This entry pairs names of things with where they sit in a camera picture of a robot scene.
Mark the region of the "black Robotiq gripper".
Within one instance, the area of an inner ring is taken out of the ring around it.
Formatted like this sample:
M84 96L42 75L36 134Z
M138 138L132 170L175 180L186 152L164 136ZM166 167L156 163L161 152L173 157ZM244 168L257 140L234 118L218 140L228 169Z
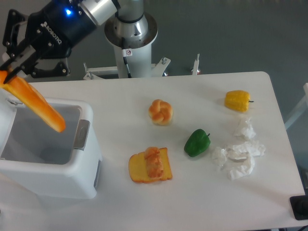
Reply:
M24 25L27 25L26 35L18 43L19 29ZM67 57L72 48L95 29L96 25L82 9L80 0L52 0L30 15L10 9L2 42L8 58L4 58L0 66L1 70L8 70L4 84L17 76L69 75ZM35 51L26 55L30 46Z

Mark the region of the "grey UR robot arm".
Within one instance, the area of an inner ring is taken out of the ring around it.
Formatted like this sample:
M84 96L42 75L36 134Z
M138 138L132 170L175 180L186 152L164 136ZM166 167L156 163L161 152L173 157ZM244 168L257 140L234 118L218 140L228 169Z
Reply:
M141 0L52 0L40 11L8 13L3 45L8 58L4 83L22 72L33 78L67 76L72 48L111 16L134 23L143 17Z

